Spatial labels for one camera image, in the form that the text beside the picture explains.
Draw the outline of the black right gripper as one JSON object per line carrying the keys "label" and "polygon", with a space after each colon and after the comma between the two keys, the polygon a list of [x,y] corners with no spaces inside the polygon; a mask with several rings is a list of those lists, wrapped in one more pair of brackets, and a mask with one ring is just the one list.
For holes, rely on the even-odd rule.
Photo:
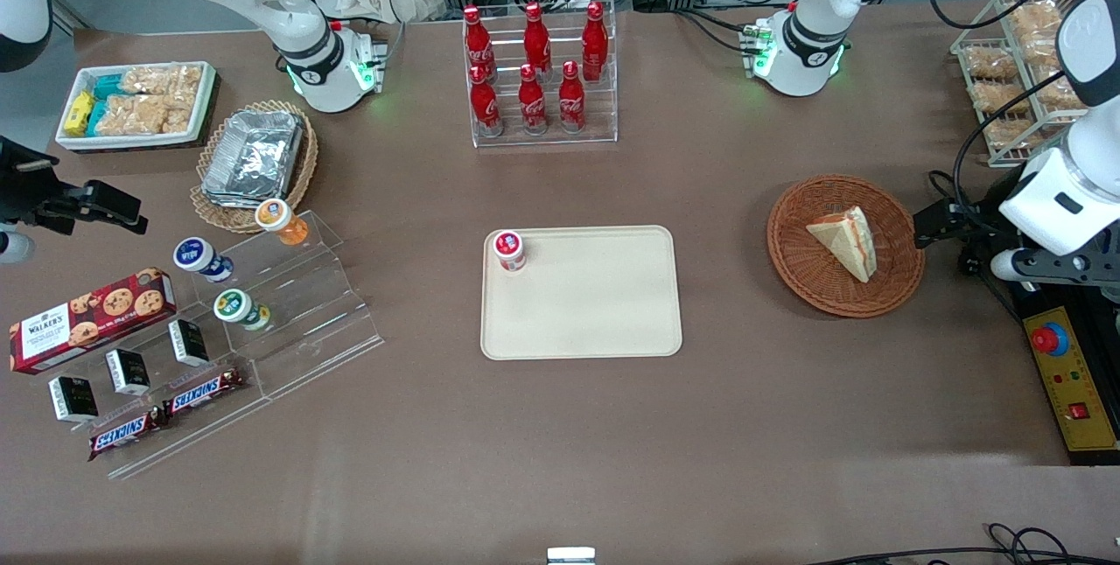
{"label": "black right gripper", "polygon": [[[141,201],[104,180],[80,186],[57,178],[59,159],[1,138],[1,219],[8,225],[45,226],[73,235],[77,222],[120,226],[143,235],[149,221]],[[88,212],[81,213],[81,206]],[[128,222],[123,219],[136,219]]]}

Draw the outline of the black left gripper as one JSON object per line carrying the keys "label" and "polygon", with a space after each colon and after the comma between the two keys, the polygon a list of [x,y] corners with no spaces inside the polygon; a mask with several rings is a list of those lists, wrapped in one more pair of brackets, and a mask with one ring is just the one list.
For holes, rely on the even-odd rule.
{"label": "black left gripper", "polygon": [[968,206],[951,198],[928,204],[913,215],[916,249],[924,251],[945,240],[1007,241],[1007,220],[998,210],[1001,203],[984,198]]}

